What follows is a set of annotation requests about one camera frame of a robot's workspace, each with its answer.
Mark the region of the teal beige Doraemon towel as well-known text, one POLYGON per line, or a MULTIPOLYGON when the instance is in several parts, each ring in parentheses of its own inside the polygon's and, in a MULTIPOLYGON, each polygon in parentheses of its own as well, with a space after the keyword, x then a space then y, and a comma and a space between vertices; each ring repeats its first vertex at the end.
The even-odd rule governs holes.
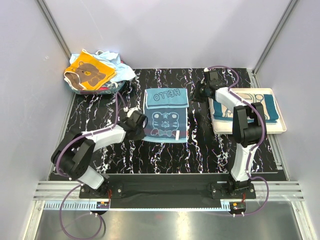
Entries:
MULTIPOLYGON (((279 114, 276 108, 275 99, 272 94, 262 93, 237 93, 243 99, 253 102, 261 103, 264 109, 265 122, 268 124, 275 124, 279 119, 279 114)), ((217 101, 213 101, 213 116, 217 120, 233 121, 233 113, 230 109, 217 101)))

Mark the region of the dark blue towel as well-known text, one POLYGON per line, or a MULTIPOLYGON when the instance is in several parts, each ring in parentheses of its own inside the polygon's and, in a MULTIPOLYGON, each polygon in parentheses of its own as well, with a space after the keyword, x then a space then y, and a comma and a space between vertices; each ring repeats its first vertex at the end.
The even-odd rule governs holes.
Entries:
POLYGON ((186 88, 146 89, 143 113, 147 117, 147 125, 143 140, 151 143, 187 143, 188 107, 186 88))

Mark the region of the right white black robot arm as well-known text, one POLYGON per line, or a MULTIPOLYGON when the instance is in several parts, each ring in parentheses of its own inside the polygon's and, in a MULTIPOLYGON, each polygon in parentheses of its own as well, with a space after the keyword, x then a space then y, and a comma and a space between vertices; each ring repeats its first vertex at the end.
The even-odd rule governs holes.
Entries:
POLYGON ((237 143, 236 153, 227 184, 222 191, 236 199, 251 190, 253 180, 268 183, 261 176, 251 175, 256 150, 267 136, 265 113, 261 103, 244 99, 222 83, 216 73, 216 70, 209 68, 203 70, 203 80, 196 83, 191 100, 203 103, 212 99, 233 114, 232 136, 237 143))

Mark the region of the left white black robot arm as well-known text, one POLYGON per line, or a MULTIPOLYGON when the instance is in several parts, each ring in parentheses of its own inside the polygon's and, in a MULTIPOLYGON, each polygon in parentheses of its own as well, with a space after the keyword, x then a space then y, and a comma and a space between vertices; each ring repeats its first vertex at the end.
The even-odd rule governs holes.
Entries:
POLYGON ((148 118, 136 109, 115 124, 94 131, 70 130, 51 155, 59 175, 89 187, 97 198, 108 193, 109 180, 90 166, 94 152, 123 140, 142 140, 148 118))

